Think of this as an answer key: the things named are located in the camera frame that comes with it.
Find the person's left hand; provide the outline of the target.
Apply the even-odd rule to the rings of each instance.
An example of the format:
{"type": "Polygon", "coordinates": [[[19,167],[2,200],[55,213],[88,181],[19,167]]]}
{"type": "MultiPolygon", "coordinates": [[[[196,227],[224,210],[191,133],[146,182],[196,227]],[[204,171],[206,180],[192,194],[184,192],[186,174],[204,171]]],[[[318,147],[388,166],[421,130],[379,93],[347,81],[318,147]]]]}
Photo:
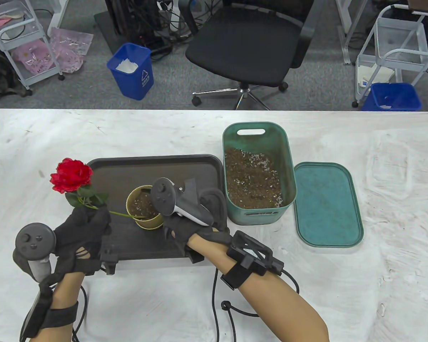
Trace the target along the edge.
{"type": "Polygon", "coordinates": [[[55,274],[62,278],[69,273],[93,275],[100,270],[102,238],[111,233],[110,222],[107,206],[74,208],[67,220],[55,229],[55,274]]]}

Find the person's right hand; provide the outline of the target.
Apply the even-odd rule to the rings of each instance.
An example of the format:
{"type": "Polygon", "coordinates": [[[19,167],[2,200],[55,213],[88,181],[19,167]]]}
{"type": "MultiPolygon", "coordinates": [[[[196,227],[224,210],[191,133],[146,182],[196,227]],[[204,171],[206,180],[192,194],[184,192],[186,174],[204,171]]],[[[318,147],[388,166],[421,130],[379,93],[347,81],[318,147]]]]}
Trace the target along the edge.
{"type": "Polygon", "coordinates": [[[177,214],[163,216],[163,228],[165,236],[173,236],[183,252],[192,250],[204,257],[216,249],[225,250],[233,240],[228,231],[218,231],[212,225],[203,226],[177,214]]]}

